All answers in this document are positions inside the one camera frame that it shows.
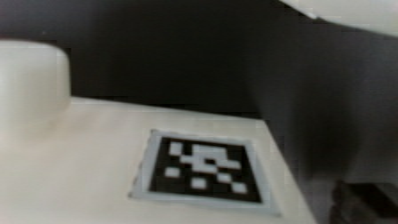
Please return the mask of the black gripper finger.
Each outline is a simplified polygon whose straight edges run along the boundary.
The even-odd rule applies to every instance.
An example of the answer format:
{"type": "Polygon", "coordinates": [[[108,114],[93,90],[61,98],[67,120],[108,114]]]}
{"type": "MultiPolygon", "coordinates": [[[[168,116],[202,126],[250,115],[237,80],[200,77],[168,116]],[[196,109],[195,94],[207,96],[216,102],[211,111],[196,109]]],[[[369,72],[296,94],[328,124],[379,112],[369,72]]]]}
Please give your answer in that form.
{"type": "Polygon", "coordinates": [[[390,183],[335,183],[330,224],[398,224],[398,187],[390,183]]]}

